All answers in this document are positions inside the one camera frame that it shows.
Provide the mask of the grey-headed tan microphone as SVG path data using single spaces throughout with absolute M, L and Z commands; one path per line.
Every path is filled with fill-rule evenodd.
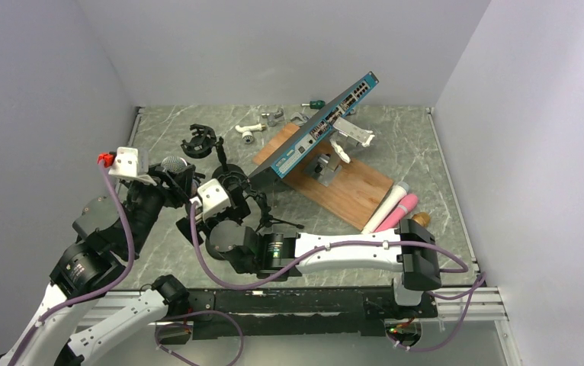
M 190 165 L 190 164 L 181 156 L 167 156 L 160 163 L 160 166 L 167 173 L 168 173 L 168 168 L 175 168 L 175 167 L 186 166 L 186 165 Z

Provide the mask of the black tripod shock-mount stand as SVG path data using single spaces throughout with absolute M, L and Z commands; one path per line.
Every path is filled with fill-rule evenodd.
M 257 228 L 258 232 L 263 228 L 270 228 L 274 224 L 287 224 L 298 229 L 303 229 L 304 225 L 298 223 L 292 223 L 290 221 L 281 220 L 274 217 L 271 214 L 271 206 L 268 203 L 267 196 L 264 192 L 256 190 L 252 187 L 250 181 L 247 178 L 242 185 L 231 184 L 222 185 L 225 191 L 228 193 L 231 200 L 231 208 L 226 209 L 224 212 L 217 214 L 210 220 L 209 227 L 213 229 L 217 224 L 230 220 L 238 224 L 243 224 L 244 219 L 251 214 L 251 209 L 247 200 L 251 198 L 258 206 L 260 210 L 260 219 Z

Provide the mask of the black round-base shock-mount stand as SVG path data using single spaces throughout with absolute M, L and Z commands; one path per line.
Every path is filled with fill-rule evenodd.
M 222 185 L 242 185 L 247 181 L 244 171 L 238 165 L 228 163 L 223 147 L 224 139 L 218 137 L 213 128 L 192 124 L 189 130 L 191 138 L 181 141 L 181 149 L 187 157 L 192 159 L 206 158 L 214 149 L 220 166 L 214 170 L 212 178 L 217 179 Z

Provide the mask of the white microphone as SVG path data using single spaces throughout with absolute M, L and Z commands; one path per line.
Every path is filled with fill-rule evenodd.
M 381 201 L 380 205 L 361 230 L 362 234 L 373 233 L 376 228 L 387 218 L 394 210 L 399 201 L 409 193 L 409 185 L 404 181 L 397 182 L 387 193 L 387 196 Z

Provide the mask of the pink microphone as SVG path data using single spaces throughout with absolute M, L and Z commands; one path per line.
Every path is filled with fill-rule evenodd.
M 396 207 L 387 215 L 382 223 L 375 229 L 375 233 L 395 227 L 404 216 L 416 208 L 419 198 L 415 194 L 408 194 L 403 197 Z

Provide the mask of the gold microphone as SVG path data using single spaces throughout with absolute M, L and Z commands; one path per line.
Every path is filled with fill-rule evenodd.
M 414 214 L 411 219 L 415 221 L 418 225 L 427 228 L 431 222 L 431 217 L 426 212 L 418 212 Z

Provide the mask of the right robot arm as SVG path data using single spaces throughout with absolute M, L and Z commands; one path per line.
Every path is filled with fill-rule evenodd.
M 341 236 L 259 234 L 251 227 L 224 220 L 202 239 L 199 231 L 206 212 L 201 201 L 194 199 L 188 209 L 178 228 L 190 240 L 208 278 L 226 289 L 253 290 L 319 271 L 376 269 L 394 273 L 389 306 L 397 316 L 408 316 L 425 293 L 442 286 L 438 257 L 444 250 L 435 244 L 431 233 L 411 220 L 401 220 L 395 229 Z M 203 258 L 202 242 L 216 245 L 217 254 L 236 273 L 256 275 L 257 281 L 232 284 L 215 275 Z

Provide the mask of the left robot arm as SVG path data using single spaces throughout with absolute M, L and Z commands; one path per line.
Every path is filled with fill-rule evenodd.
M 110 190 L 91 201 L 73 224 L 77 239 L 51 271 L 37 312 L 0 355 L 0 365 L 90 365 L 148 324 L 189 313 L 189 291 L 167 274 L 108 318 L 77 329 L 130 273 L 161 210 L 183 207 L 200 179 L 192 165 L 152 165 L 140 176 L 123 177 L 124 200 Z

